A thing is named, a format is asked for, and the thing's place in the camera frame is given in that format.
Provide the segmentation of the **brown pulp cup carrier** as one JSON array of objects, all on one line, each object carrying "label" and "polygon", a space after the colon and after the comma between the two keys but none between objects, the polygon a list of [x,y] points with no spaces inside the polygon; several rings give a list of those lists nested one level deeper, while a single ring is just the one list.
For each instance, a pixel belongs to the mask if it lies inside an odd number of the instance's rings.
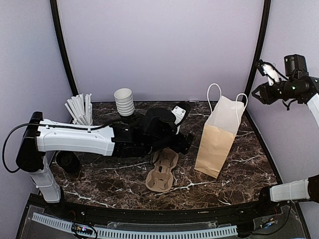
[{"label": "brown pulp cup carrier", "polygon": [[171,171],[176,167],[177,162],[178,154],[169,148],[156,152],[151,160],[154,169],[147,175],[146,187],[153,192],[168,192],[174,181]]}]

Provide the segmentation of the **brown paper bag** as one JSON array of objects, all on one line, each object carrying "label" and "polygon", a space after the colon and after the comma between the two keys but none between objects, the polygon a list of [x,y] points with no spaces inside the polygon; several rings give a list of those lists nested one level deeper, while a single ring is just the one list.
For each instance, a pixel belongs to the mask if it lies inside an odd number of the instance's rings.
[{"label": "brown paper bag", "polygon": [[247,99],[248,97],[245,93],[239,93],[236,100],[232,101],[222,95],[221,88],[217,83],[212,83],[206,93],[208,102],[210,102],[210,89],[213,86],[219,90],[219,99],[214,107],[209,104],[211,114],[203,127],[194,169],[213,178],[218,178],[247,107],[247,103],[239,101],[239,98]]}]

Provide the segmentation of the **stack of paper cups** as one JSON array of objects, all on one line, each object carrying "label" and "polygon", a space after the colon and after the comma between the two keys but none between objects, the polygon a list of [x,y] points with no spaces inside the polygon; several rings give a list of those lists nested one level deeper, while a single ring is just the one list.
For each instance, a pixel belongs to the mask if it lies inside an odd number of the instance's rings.
[{"label": "stack of paper cups", "polygon": [[114,98],[120,116],[128,117],[134,113],[135,106],[131,89],[121,88],[116,90],[114,92]]}]

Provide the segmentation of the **stack of black lids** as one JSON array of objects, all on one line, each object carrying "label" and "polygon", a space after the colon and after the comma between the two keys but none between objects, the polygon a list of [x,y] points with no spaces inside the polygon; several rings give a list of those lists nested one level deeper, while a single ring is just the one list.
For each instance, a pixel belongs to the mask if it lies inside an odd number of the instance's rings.
[{"label": "stack of black lids", "polygon": [[56,156],[56,162],[67,173],[76,173],[81,167],[79,159],[71,151],[60,151]]}]

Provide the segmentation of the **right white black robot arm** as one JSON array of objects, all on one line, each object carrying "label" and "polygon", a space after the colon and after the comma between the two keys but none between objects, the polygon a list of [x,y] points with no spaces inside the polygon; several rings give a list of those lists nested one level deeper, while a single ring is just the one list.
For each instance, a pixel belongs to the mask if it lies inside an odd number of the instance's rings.
[{"label": "right white black robot arm", "polygon": [[301,86],[281,81],[264,83],[251,94],[249,110],[283,180],[270,188],[270,197],[255,204],[265,216],[274,202],[319,200],[319,80],[304,94]]}]

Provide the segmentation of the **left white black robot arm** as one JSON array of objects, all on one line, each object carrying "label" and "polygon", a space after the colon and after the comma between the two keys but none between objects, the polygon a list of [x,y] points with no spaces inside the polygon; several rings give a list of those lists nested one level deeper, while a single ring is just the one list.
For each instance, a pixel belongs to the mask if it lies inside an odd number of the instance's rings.
[{"label": "left white black robot arm", "polygon": [[42,193],[45,202],[59,217],[70,213],[70,205],[64,202],[64,193],[57,184],[46,158],[48,151],[86,152],[117,158],[145,157],[164,148],[187,154],[194,141],[191,133],[179,131],[185,116],[137,115],[112,119],[101,126],[60,123],[43,118],[34,112],[30,121],[10,131],[25,127],[16,157],[16,173],[27,172]]}]

